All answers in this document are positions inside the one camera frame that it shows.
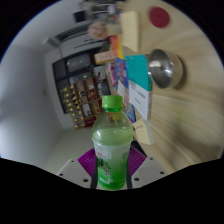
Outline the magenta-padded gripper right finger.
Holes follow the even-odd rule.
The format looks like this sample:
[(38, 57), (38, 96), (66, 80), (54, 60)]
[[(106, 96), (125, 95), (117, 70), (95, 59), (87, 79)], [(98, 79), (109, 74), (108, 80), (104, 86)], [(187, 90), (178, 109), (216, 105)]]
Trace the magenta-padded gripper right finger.
[(141, 188), (166, 175), (167, 172), (155, 158), (145, 156), (134, 147), (130, 148), (126, 180), (128, 189)]

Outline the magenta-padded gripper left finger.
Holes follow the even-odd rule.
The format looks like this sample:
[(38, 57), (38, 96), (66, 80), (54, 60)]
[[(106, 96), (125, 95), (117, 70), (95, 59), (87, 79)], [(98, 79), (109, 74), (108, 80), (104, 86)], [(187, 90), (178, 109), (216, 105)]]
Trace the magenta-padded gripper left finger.
[(70, 159), (58, 171), (57, 176), (83, 188), (97, 187), (97, 168), (95, 151), (90, 149), (78, 159)]

